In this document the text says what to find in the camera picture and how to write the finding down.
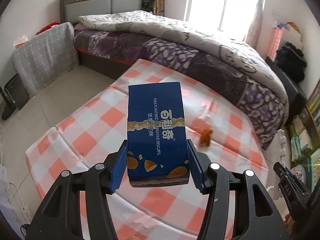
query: headboard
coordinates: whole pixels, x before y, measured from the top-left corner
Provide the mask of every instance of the headboard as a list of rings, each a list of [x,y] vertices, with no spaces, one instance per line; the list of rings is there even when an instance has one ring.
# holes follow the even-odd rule
[[[78,17],[140,10],[142,0],[60,0],[60,20],[76,24]]]

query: black trash bin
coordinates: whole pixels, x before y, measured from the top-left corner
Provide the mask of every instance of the black trash bin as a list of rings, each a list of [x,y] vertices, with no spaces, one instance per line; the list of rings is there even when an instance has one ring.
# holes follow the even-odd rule
[[[18,74],[15,74],[13,78],[10,79],[9,82],[4,86],[4,93],[19,110],[21,110],[29,101],[28,93],[25,90],[22,80]]]

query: blue gripper pad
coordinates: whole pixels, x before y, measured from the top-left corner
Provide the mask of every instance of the blue gripper pad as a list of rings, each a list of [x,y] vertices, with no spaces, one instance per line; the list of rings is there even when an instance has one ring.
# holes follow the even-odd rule
[[[116,163],[113,166],[109,186],[109,190],[112,194],[120,187],[125,168],[127,167],[126,142],[125,145],[124,143],[122,144],[122,146],[119,149],[119,152],[116,153],[116,156],[118,156],[118,159],[116,160]]]
[[[211,164],[211,161],[206,154],[200,153],[196,150],[196,148],[194,147],[190,139],[188,139],[187,148],[188,148],[190,172],[193,178],[193,182],[196,188],[200,191],[200,193],[207,194],[205,177],[206,177],[207,168]]]

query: orange toy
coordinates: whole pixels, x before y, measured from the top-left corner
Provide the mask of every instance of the orange toy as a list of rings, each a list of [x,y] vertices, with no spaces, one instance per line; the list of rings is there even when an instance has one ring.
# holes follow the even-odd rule
[[[210,146],[210,135],[213,133],[211,129],[204,129],[200,137],[200,146]]]

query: window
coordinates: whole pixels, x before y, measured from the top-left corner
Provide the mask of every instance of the window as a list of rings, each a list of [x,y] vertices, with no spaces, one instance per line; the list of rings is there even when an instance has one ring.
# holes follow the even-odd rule
[[[187,20],[204,32],[219,30],[243,40],[258,0],[190,0]]]

